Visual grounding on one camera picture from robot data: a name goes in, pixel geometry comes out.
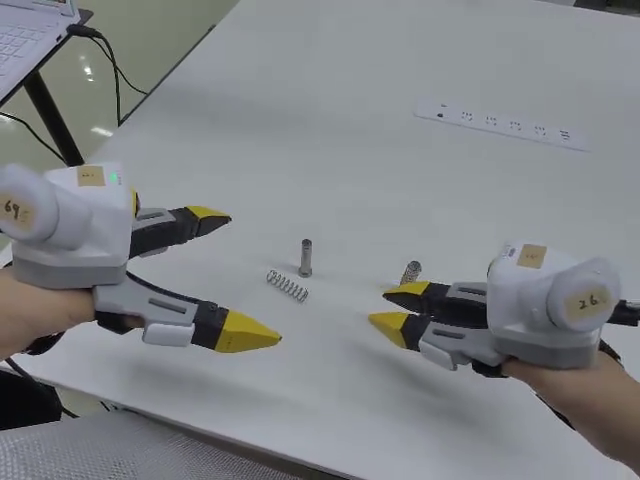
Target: hand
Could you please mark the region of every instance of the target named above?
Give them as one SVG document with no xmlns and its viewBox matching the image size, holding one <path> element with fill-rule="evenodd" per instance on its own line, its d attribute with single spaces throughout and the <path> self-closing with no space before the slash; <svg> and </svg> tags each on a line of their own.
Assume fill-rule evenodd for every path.
<svg viewBox="0 0 640 480">
<path fill-rule="evenodd" d="M 594 447 L 640 475 L 640 384 L 609 355 L 598 352 L 596 365 L 585 370 L 510 360 L 503 372 L 527 383 Z"/>
<path fill-rule="evenodd" d="M 0 270 L 0 359 L 93 319 L 90 290 L 45 290 L 18 282 L 11 268 Z"/>
</svg>

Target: laptop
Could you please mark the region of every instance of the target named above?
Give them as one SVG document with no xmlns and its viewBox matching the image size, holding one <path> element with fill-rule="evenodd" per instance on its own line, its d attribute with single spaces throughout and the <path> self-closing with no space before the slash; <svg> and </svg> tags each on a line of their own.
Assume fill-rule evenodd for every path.
<svg viewBox="0 0 640 480">
<path fill-rule="evenodd" d="M 0 0 L 0 103 L 79 20 L 75 0 Z"/>
</svg>

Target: table leg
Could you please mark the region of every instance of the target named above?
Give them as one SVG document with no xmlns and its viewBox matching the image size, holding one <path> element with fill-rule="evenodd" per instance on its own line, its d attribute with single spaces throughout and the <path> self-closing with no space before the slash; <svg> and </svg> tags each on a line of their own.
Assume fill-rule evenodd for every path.
<svg viewBox="0 0 640 480">
<path fill-rule="evenodd" d="M 40 72 L 34 72 L 24 82 L 24 88 L 31 98 L 33 105 L 40 114 L 49 134 L 56 143 L 64 163 L 69 167 L 77 167 L 84 164 L 82 154 L 64 123 L 60 111 L 56 106 L 47 85 L 44 83 Z"/>
</svg>

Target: laptop keyboard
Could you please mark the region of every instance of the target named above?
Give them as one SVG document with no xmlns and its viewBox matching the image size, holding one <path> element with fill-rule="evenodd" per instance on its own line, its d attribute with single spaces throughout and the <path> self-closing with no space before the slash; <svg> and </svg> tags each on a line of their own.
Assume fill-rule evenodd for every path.
<svg viewBox="0 0 640 480">
<path fill-rule="evenodd" d="M 11 66 L 24 58 L 57 26 L 55 22 L 40 25 L 5 24 L 0 19 L 0 78 Z"/>
</svg>

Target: black cable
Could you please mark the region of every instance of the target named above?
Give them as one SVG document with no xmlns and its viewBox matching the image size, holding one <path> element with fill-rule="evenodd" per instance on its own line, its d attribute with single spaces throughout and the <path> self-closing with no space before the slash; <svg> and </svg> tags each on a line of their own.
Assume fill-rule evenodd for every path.
<svg viewBox="0 0 640 480">
<path fill-rule="evenodd" d="M 46 388 L 44 388 L 44 386 L 40 382 L 38 382 L 35 378 L 33 378 L 29 374 L 29 372 L 27 372 L 24 368 L 18 365 L 15 362 L 15 360 L 9 357 L 5 359 L 5 362 L 7 362 L 7 365 L 9 365 L 18 375 L 20 375 L 22 378 L 24 378 L 29 383 L 31 383 L 34 387 L 38 389 L 38 391 L 46 395 L 49 400 L 53 401 L 57 406 L 59 406 L 60 409 L 62 410 L 62 413 L 64 413 L 65 415 L 71 418 L 78 418 L 78 415 L 76 415 L 70 410 L 67 410 L 64 407 L 64 405 L 62 405 L 62 403 L 60 402 L 60 399 L 57 398 L 57 396 L 52 396 L 51 393 Z"/>
<path fill-rule="evenodd" d="M 126 76 L 122 73 L 122 70 L 118 67 L 118 62 L 116 61 L 116 55 L 113 52 L 113 48 L 111 47 L 109 40 L 107 40 L 107 38 L 102 33 L 100 33 L 95 28 L 90 28 L 90 27 L 87 27 L 86 25 L 70 25 L 69 27 L 67 27 L 67 32 L 71 36 L 88 38 L 93 42 L 97 43 L 98 46 L 100 47 L 102 47 L 102 45 L 100 45 L 98 40 L 102 40 L 105 47 L 107 48 L 108 54 L 107 52 L 104 51 L 104 49 L 103 49 L 103 52 L 107 55 L 107 58 L 109 59 L 109 61 L 111 62 L 111 65 L 113 66 L 113 76 L 116 83 L 116 117 L 118 121 L 118 127 L 122 126 L 123 120 L 122 120 L 122 99 L 120 96 L 120 74 L 122 74 L 122 78 L 124 78 L 125 82 L 127 82 L 127 85 L 129 85 L 135 91 L 141 92 L 144 94 L 146 94 L 146 92 L 144 92 L 143 90 L 140 90 L 137 87 L 134 87 L 131 84 L 131 82 L 129 82 L 129 80 L 126 78 Z"/>
<path fill-rule="evenodd" d="M 95 38 L 89 37 L 90 40 L 93 40 L 97 43 Z M 113 48 L 111 48 L 111 44 L 109 40 L 104 38 L 104 35 L 100 37 L 109 50 L 109 55 L 111 56 L 111 65 L 113 66 L 113 77 L 116 82 L 116 118 L 118 119 L 118 127 L 122 126 L 122 98 L 120 97 L 120 75 L 118 75 L 118 63 L 116 62 L 116 54 L 113 53 Z"/>
<path fill-rule="evenodd" d="M 102 53 L 104 53 L 104 56 L 107 57 L 107 59 L 112 63 L 112 65 L 118 70 L 118 73 L 120 73 L 120 76 L 125 81 L 125 83 L 127 85 L 129 85 L 129 88 L 131 88 L 131 90 L 134 90 L 134 91 L 136 91 L 136 92 L 138 92 L 138 93 L 140 93 L 142 95 L 149 95 L 149 92 L 145 92 L 144 90 L 139 89 L 138 87 L 136 87 L 133 83 L 131 83 L 129 81 L 129 79 L 124 74 L 122 69 L 118 66 L 118 64 L 113 63 L 113 61 L 111 60 L 111 57 L 107 53 L 107 50 L 102 46 L 102 44 L 100 42 L 98 42 L 95 38 L 90 38 L 89 40 L 91 40 L 93 43 L 95 43 L 98 46 L 98 48 L 100 48 L 100 50 L 102 50 Z"/>
<path fill-rule="evenodd" d="M 62 155 L 60 155 L 51 145 L 49 145 L 47 142 L 45 142 L 42 137 L 40 135 L 38 135 L 36 133 L 36 131 L 31 127 L 31 125 L 29 125 L 27 122 L 25 122 L 24 120 L 22 120 L 19 117 L 16 117 L 14 115 L 10 115 L 8 113 L 3 113 L 0 112 L 0 116 L 3 116 L 5 118 L 8 118 L 10 120 L 13 120 L 14 122 L 18 122 L 19 124 L 21 124 L 23 127 L 25 127 L 27 130 L 29 130 L 29 133 L 31 133 L 31 135 L 34 136 L 34 138 L 42 145 L 44 146 L 47 150 L 49 150 L 51 153 L 53 153 L 56 157 L 58 157 L 60 160 L 62 160 L 62 162 L 64 163 L 64 158 L 62 158 Z"/>
</svg>

